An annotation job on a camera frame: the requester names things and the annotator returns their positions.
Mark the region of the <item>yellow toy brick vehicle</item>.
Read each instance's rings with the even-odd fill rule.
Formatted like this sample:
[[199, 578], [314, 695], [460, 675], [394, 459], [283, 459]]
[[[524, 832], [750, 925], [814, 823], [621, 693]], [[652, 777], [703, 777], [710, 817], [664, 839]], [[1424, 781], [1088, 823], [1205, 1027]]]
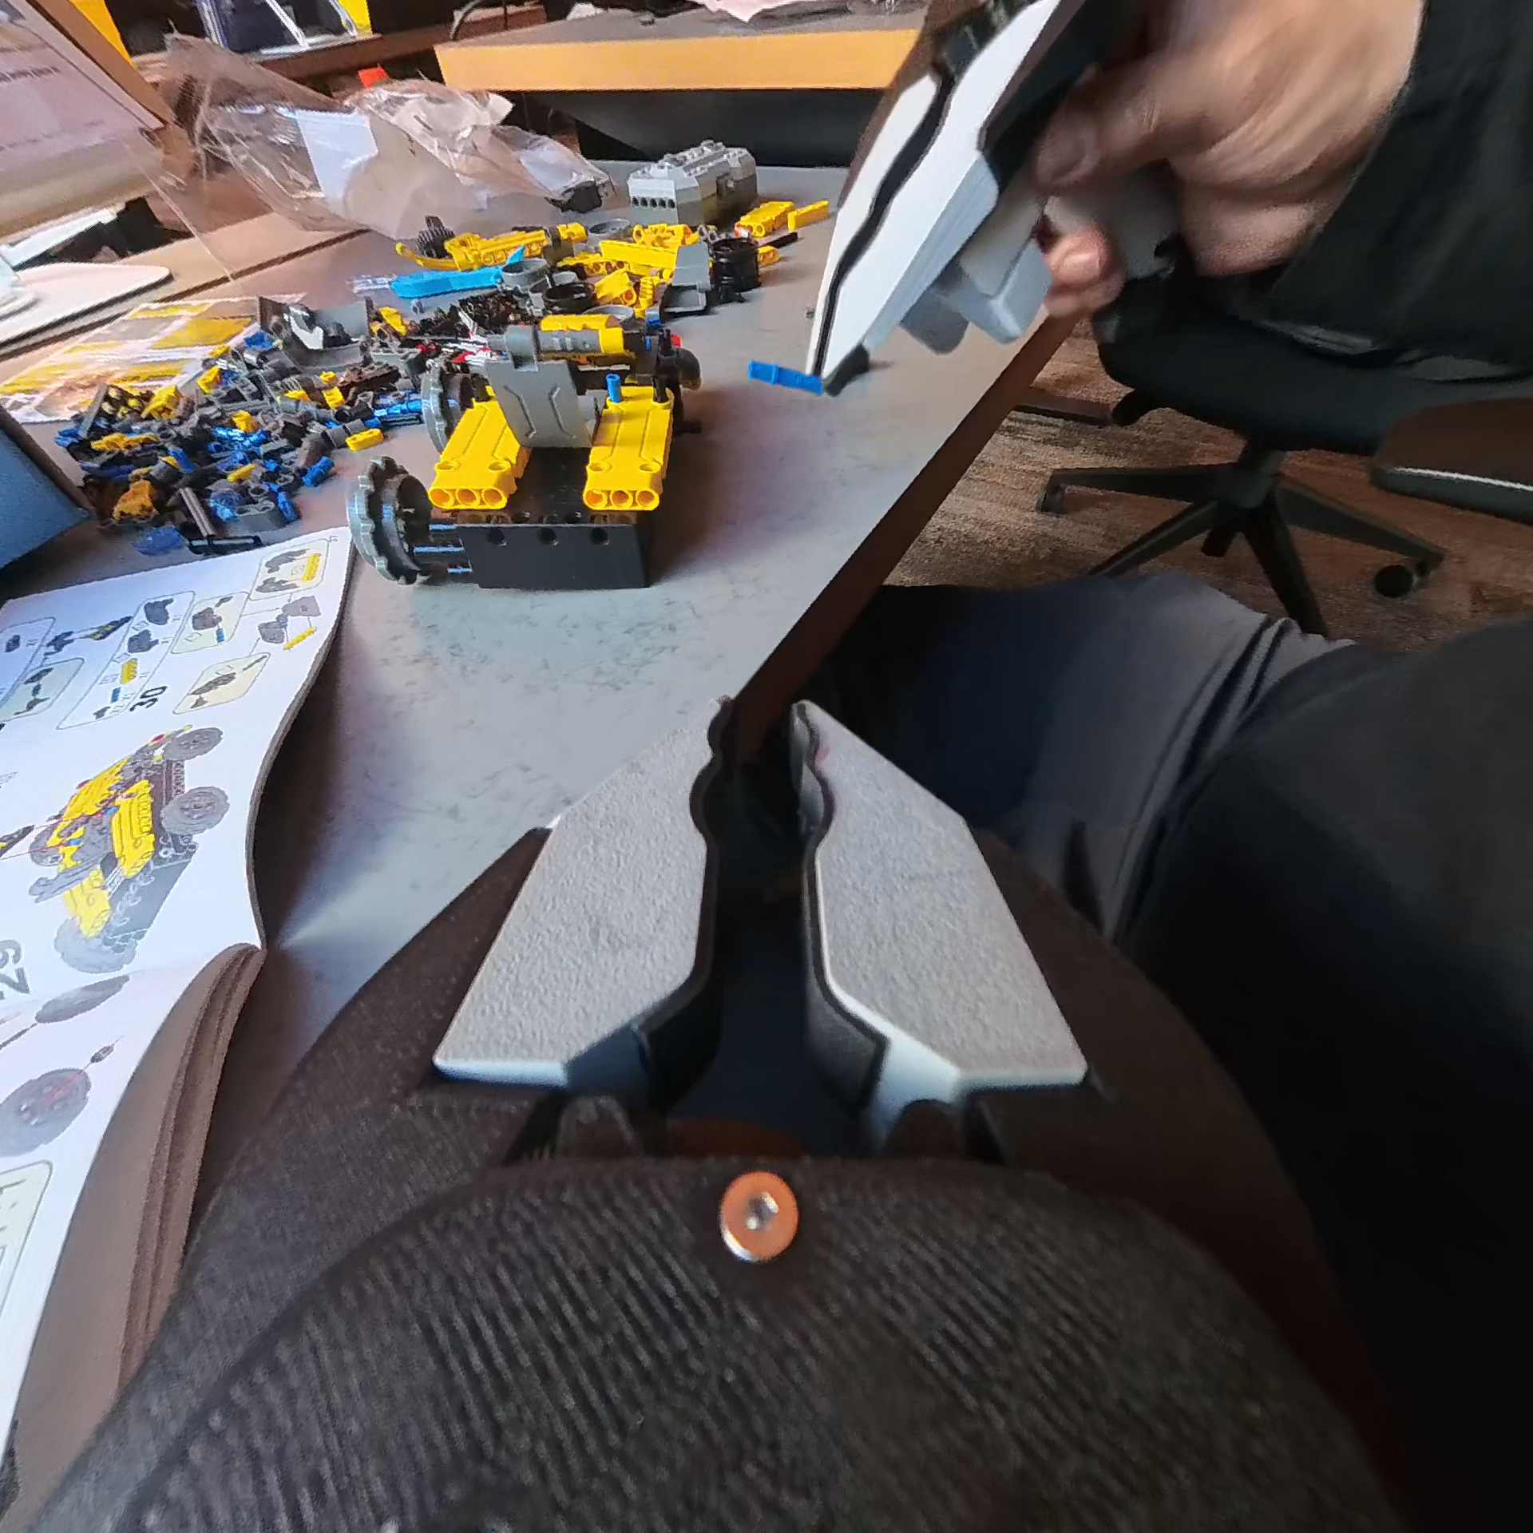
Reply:
[[696, 354], [661, 319], [615, 312], [515, 323], [427, 370], [425, 478], [380, 456], [349, 529], [387, 582], [608, 591], [652, 582], [654, 529]]

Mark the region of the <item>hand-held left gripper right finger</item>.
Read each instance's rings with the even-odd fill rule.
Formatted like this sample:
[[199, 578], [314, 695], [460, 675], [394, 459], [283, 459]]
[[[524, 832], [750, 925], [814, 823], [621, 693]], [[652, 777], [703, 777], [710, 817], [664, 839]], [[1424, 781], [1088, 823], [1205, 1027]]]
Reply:
[[810, 1053], [871, 1144], [920, 1102], [1073, 1089], [1088, 1062], [967, 823], [792, 708]]

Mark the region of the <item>grey desk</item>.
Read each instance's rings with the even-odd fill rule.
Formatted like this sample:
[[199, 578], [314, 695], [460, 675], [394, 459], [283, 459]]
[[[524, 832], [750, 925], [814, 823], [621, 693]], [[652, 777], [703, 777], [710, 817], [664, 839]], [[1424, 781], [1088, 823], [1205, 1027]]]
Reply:
[[124, 970], [55, 947], [64, 899], [22, 835], [4, 856], [4, 1467], [22, 1529], [102, 1419], [175, 1284], [208, 1127], [232, 1153], [340, 1007], [524, 832], [714, 697], [745, 699], [810, 618], [876, 591], [1061, 346], [1042, 319], [947, 355], [896, 334], [821, 399], [798, 366], [821, 222], [745, 301], [679, 323], [701, 359], [650, 547], [597, 591], [404, 587], [352, 554], [358, 454], [309, 531], [128, 573], [64, 540], [68, 584], [11, 600], [4, 832], [40, 832], [159, 735], [219, 730], [185, 766], [226, 795]]

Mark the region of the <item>pile of loose toy bricks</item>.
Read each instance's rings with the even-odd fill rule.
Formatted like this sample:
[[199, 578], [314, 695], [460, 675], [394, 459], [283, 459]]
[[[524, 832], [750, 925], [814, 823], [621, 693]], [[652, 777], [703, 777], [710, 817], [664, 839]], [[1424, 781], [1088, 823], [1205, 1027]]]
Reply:
[[456, 299], [367, 299], [360, 310], [267, 304], [206, 370], [163, 388], [104, 385], [59, 434], [95, 511], [119, 525], [170, 525], [197, 549], [298, 520], [296, 496], [411, 425], [422, 388], [515, 323], [553, 313], [708, 313], [759, 290], [779, 248], [831, 217], [827, 199], [759, 200], [732, 228], [559, 222], [471, 235], [429, 219], [396, 248], [413, 270], [502, 264], [497, 290]]

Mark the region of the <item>black office chair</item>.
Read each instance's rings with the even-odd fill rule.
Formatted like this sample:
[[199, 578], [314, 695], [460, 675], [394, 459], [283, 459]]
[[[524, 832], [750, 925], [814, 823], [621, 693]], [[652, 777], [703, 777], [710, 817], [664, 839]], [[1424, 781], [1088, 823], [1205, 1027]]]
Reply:
[[1179, 403], [1134, 388], [1112, 410], [1132, 425], [1157, 408], [1225, 425], [1241, 436], [1228, 463], [1155, 469], [1061, 469], [1044, 483], [1037, 511], [1062, 514], [1071, 491], [1123, 492], [1177, 503], [1177, 511], [1112, 553], [1095, 573], [1139, 569], [1165, 553], [1199, 543], [1210, 558], [1245, 540], [1285, 613], [1312, 635], [1329, 633], [1294, 531], [1385, 553], [1374, 589], [1402, 598], [1444, 564], [1446, 549], [1393, 523], [1351, 509], [1285, 478], [1296, 452], [1327, 450], [1369, 461], [1371, 481], [1385, 491], [1530, 523], [1530, 381], [1509, 388], [1488, 383], [1413, 381], [1400, 396], [1384, 394], [1384, 374], [1336, 385], [1298, 399], [1292, 418], [1241, 407], [1230, 419], [1208, 407]]

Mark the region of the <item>blue toy box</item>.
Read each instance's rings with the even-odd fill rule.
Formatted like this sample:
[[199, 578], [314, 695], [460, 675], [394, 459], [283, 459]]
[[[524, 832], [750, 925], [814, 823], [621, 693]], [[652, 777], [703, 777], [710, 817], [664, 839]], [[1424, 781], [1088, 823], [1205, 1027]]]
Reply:
[[2, 574], [31, 574], [37, 556], [70, 531], [93, 522], [80, 492], [2, 408]]

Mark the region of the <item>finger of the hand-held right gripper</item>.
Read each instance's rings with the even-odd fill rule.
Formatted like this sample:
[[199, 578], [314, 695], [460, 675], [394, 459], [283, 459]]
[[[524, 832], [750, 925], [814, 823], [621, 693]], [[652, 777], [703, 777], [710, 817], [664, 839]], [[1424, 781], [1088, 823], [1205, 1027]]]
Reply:
[[829, 396], [871, 363], [1022, 173], [1061, 96], [1061, 3], [931, 3], [858, 144], [810, 319]]
[[[1143, 14], [1141, 3], [1059, 3], [1061, 42], [1048, 60], [1061, 65], [1061, 96], [1040, 133], [1077, 80], [1110, 63], [1135, 36]], [[1046, 200], [1029, 177], [1029, 157], [1037, 138], [1031, 142], [1022, 173], [1002, 195], [1000, 208], [984, 220], [980, 231], [967, 240], [894, 330], [905, 330], [931, 352], [940, 354], [951, 352], [969, 326], [998, 341], [1019, 339], [1026, 334], [1042, 304], [1048, 281], [1035, 242]]]

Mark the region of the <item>person's right hand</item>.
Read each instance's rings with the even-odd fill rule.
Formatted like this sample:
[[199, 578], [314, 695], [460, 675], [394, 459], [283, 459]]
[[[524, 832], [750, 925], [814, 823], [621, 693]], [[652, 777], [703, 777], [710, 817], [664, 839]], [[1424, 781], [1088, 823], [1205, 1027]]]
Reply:
[[1418, 1], [1144, 3], [1128, 53], [1051, 116], [1029, 175], [1048, 199], [1081, 199], [1163, 166], [1199, 275], [1270, 270], [1349, 191], [1424, 16]]

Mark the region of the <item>yellow sticker sheet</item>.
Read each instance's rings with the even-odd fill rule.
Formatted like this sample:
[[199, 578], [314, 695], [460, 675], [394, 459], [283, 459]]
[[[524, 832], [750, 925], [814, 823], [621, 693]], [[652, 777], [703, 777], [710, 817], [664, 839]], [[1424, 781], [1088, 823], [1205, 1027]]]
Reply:
[[6, 377], [2, 405], [44, 425], [84, 412], [104, 385], [159, 390], [206, 370], [258, 319], [256, 297], [144, 303]]

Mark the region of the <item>clear plastic bags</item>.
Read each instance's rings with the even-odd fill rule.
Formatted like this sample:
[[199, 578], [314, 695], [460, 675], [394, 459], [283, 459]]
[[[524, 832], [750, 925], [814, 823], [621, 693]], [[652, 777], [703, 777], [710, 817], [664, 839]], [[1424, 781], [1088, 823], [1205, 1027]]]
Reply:
[[389, 78], [336, 100], [188, 36], [150, 69], [179, 131], [170, 164], [230, 178], [299, 228], [404, 240], [435, 217], [487, 235], [623, 204], [604, 169], [517, 126], [500, 93]]

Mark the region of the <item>grey battery box brick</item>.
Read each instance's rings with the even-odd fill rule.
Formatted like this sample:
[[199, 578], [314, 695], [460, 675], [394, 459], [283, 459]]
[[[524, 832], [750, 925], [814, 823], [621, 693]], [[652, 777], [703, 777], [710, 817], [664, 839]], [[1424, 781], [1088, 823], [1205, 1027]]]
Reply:
[[758, 164], [747, 147], [705, 140], [639, 166], [626, 191], [639, 220], [732, 228], [758, 202]]

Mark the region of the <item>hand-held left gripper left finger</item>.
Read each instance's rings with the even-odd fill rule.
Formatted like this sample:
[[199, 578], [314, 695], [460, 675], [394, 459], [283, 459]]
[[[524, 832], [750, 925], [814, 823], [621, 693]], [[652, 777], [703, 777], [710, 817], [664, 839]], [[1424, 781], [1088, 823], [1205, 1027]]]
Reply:
[[451, 1080], [675, 1104], [721, 1036], [717, 799], [730, 700], [621, 764], [550, 826], [435, 1067]]

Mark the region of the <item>building instruction booklet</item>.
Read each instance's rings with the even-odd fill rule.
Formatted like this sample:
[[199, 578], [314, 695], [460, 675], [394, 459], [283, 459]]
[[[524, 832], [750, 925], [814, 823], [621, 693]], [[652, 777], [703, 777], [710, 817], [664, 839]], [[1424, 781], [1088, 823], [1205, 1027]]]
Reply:
[[4, 1447], [24, 1425], [66, 1241], [113, 1118], [174, 1022], [263, 958], [252, 834], [327, 658], [352, 547], [268, 549], [4, 611]]

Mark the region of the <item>orange wooden table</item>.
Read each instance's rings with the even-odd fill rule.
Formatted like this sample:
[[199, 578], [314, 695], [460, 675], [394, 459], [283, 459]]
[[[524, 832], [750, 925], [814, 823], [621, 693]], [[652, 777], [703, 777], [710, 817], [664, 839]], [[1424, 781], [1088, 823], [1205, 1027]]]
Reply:
[[529, 25], [440, 43], [458, 89], [591, 93], [661, 89], [873, 89], [893, 82], [925, 21], [920, 9], [794, 16], [745, 25], [703, 11], [643, 23], [633, 12]]

